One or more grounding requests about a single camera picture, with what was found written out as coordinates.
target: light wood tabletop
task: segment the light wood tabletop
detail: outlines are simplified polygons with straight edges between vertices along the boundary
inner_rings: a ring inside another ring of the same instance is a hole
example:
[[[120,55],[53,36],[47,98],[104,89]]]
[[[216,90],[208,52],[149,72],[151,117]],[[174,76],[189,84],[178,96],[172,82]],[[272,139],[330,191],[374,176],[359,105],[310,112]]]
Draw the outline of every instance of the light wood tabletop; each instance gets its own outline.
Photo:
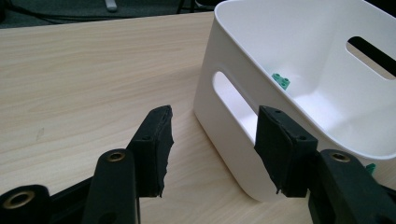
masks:
[[[126,147],[147,113],[173,107],[162,198],[142,223],[312,223],[307,199],[259,203],[242,191],[192,111],[213,13],[0,32],[0,194],[51,194]]]

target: white plastic basket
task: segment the white plastic basket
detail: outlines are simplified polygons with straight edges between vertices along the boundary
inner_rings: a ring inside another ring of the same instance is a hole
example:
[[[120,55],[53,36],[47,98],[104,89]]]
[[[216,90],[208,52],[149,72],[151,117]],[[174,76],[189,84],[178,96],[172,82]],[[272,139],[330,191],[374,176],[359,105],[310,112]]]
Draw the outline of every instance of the white plastic basket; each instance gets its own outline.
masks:
[[[244,0],[216,7],[195,114],[244,191],[275,195],[254,139],[259,105],[286,112],[364,165],[396,157],[396,80],[348,51],[360,36],[396,59],[396,20],[362,0]],[[290,81],[283,90],[272,78]],[[396,176],[395,169],[389,176]]]

